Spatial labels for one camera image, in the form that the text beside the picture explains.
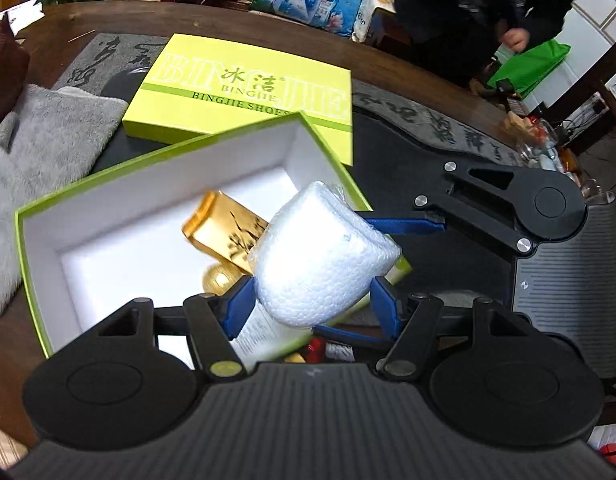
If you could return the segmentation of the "gold foil ball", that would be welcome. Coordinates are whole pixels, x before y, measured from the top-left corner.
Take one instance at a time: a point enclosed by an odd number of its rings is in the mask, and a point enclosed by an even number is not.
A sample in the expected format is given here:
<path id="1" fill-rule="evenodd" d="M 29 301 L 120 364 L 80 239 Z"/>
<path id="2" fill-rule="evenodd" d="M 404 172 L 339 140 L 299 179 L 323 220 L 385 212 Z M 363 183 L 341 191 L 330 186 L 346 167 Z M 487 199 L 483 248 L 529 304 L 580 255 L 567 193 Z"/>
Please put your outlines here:
<path id="1" fill-rule="evenodd" d="M 229 262 L 217 262 L 209 266 L 203 275 L 203 291 L 217 296 L 224 295 L 245 272 Z"/>

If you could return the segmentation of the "white desiccant packet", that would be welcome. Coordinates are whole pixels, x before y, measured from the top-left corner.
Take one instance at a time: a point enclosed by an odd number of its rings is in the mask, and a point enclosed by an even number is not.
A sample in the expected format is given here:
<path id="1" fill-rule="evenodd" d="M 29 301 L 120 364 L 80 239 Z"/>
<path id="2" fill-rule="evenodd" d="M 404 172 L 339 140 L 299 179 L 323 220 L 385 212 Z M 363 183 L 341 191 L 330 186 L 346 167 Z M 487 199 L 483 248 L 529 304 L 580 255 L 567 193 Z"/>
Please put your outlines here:
<path id="1" fill-rule="evenodd" d="M 241 332 L 231 341 L 238 358 L 248 373 L 259 363 L 287 356 L 304 346 L 312 335 L 309 328 L 294 328 L 276 322 L 256 302 Z"/>

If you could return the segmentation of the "gold tea pouch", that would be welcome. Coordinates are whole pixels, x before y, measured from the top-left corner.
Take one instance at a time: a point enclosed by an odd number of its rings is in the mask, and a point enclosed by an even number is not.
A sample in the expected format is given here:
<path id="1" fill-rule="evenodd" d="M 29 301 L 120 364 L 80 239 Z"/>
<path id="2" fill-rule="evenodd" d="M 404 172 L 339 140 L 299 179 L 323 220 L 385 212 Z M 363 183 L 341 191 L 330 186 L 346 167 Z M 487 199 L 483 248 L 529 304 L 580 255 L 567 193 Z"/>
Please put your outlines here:
<path id="1" fill-rule="evenodd" d="M 208 191 L 182 232 L 201 252 L 251 273 L 248 255 L 268 222 L 220 191 Z"/>

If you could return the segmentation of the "red Hershey's chocolate bar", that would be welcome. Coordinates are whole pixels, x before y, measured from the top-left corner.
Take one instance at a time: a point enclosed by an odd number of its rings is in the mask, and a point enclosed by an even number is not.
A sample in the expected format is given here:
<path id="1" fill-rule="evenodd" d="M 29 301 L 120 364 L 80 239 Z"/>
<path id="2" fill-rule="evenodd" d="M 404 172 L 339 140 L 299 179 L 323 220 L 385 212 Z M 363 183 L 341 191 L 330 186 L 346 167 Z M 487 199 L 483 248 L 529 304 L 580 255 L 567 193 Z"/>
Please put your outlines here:
<path id="1" fill-rule="evenodd" d="M 306 345 L 306 363 L 325 363 L 325 362 L 355 362 L 355 353 L 347 344 L 332 342 L 320 337 L 312 337 Z"/>

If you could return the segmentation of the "green open shoe box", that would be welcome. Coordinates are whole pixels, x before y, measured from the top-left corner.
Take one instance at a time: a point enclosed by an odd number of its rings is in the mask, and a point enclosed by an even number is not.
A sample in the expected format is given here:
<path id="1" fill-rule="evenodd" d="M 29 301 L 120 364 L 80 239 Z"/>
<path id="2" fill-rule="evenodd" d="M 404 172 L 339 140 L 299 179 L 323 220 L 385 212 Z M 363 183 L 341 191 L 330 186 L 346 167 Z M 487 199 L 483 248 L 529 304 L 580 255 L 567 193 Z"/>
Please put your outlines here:
<path id="1" fill-rule="evenodd" d="M 182 229 L 207 191 L 271 219 L 313 181 L 367 208 L 321 134 L 294 113 L 162 148 L 21 208 L 20 266 L 43 352 L 134 298 L 172 307 L 199 294 L 213 258 Z"/>

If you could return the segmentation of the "grey calligraphy desk mat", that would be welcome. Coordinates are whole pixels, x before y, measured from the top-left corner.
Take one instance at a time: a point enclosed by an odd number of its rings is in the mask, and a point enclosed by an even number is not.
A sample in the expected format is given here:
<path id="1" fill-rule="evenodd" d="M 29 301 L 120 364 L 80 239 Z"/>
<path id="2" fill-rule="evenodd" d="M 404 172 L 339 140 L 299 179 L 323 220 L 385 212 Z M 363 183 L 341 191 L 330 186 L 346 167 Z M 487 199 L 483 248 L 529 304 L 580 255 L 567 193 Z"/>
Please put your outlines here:
<path id="1" fill-rule="evenodd" d="M 354 81 L 349 70 L 281 51 L 201 36 L 99 34 L 56 84 L 95 94 L 137 77 L 125 131 L 166 144 L 302 112 L 345 165 L 353 163 L 352 110 L 362 107 L 439 150 L 518 166 L 512 148 L 436 110 Z"/>

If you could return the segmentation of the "green shopping bag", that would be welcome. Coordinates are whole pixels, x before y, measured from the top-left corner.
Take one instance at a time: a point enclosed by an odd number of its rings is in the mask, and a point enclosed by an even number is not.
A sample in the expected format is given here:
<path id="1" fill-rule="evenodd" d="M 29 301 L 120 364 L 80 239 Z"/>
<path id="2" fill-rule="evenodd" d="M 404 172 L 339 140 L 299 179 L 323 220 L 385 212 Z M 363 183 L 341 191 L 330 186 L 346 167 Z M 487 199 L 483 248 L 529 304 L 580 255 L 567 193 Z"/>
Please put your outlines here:
<path id="1" fill-rule="evenodd" d="M 569 44 L 551 39 L 523 53 L 514 54 L 490 77 L 487 84 L 494 88 L 498 82 L 507 79 L 514 90 L 526 98 L 567 58 L 571 48 Z"/>

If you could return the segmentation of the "yellow shoe box lid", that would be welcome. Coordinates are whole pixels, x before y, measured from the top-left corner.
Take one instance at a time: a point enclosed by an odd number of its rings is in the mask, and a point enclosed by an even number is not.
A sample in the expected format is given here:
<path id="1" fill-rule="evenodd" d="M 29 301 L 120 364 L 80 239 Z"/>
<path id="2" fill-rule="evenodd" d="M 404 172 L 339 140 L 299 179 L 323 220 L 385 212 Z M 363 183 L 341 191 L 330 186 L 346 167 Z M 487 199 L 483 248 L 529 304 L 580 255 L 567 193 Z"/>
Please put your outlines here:
<path id="1" fill-rule="evenodd" d="M 281 51 L 175 34 L 122 118 L 133 138 L 175 144 L 273 117 L 305 114 L 353 164 L 351 73 Z"/>

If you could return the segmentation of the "grey towel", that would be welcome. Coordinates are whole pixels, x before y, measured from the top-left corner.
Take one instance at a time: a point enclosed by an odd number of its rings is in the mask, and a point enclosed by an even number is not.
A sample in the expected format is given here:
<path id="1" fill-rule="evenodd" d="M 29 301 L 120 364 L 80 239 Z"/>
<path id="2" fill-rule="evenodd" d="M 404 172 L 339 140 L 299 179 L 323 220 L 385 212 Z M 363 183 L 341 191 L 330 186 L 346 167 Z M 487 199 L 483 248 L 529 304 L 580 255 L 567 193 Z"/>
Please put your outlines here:
<path id="1" fill-rule="evenodd" d="M 0 316 L 21 283 L 16 212 L 86 176 L 128 103 L 29 84 L 0 123 Z"/>

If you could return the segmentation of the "person in black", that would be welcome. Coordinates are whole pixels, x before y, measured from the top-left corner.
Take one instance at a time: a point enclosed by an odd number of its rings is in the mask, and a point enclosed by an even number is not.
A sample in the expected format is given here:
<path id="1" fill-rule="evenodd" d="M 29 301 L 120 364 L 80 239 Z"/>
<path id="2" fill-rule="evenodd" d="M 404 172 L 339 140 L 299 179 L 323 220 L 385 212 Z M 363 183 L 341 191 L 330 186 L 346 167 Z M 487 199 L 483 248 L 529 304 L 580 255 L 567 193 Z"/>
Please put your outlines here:
<path id="1" fill-rule="evenodd" d="M 395 0 L 407 58 L 460 87 L 499 47 L 523 53 L 558 36 L 575 0 Z"/>

